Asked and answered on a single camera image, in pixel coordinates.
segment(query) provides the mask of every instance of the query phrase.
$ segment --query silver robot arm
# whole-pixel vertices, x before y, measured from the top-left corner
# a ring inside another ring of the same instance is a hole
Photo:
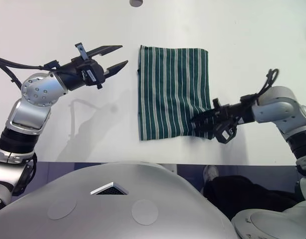
[[[254,120],[273,122],[296,157],[300,174],[306,176],[306,106],[283,86],[269,88],[252,106]]]
[[[299,173],[306,176],[306,106],[297,102],[290,89],[272,87],[278,73],[269,70],[261,91],[241,97],[238,104],[221,106],[214,99],[214,109],[195,115],[192,122],[196,131],[211,132],[221,143],[235,137],[239,124],[273,122],[295,155]]]
[[[56,61],[49,73],[31,75],[21,85],[22,97],[14,104],[0,137],[0,209],[11,202],[11,196],[24,192],[33,179],[37,157],[35,144],[50,117],[51,107],[58,99],[81,86],[102,87],[105,79],[117,74],[127,63],[119,63],[103,71],[91,57],[105,55],[122,46],[102,46],[86,52],[81,43],[80,56],[60,66]],[[0,64],[18,66],[0,58]]]

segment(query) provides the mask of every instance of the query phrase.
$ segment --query shoe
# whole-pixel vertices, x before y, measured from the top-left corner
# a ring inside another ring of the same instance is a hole
[[[203,179],[204,184],[206,182],[212,181],[214,178],[219,176],[218,169],[215,165],[206,165],[203,170]],[[200,190],[201,194],[203,194],[204,187]]]

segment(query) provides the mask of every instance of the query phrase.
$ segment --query black fabric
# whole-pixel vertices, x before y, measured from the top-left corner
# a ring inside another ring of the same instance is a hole
[[[245,209],[282,212],[300,202],[294,193],[270,191],[243,176],[216,177],[206,182],[203,195],[229,220]]]

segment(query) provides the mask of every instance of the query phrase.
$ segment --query white table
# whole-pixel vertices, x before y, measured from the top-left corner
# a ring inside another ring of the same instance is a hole
[[[86,50],[122,44],[95,59],[103,66],[129,60],[103,89],[82,87],[52,108],[36,152],[40,161],[294,165],[295,157],[272,123],[238,128],[227,145],[177,137],[139,141],[138,50],[200,47],[209,52],[211,99],[235,104],[258,91],[269,68],[276,85],[290,87],[306,104],[306,1],[304,0],[0,0],[0,57],[39,65],[61,64]],[[15,70],[22,81],[35,71]],[[15,85],[0,70],[0,133],[14,102]]]

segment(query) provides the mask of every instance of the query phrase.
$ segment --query green striped cloth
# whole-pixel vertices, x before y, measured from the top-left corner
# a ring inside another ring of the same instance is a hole
[[[207,51],[141,46],[139,130],[141,140],[196,135],[190,119],[210,109]]]

